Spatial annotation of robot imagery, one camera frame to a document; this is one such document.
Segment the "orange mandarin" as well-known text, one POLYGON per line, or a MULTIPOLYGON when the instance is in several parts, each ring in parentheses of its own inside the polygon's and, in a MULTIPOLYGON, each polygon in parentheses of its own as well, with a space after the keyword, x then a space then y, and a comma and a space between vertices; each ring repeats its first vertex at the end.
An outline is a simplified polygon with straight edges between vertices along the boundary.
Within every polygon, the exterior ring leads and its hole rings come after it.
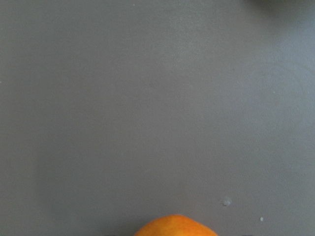
POLYGON ((189 217, 173 214, 164 216, 141 227, 135 236, 217 236, 207 226, 189 217))

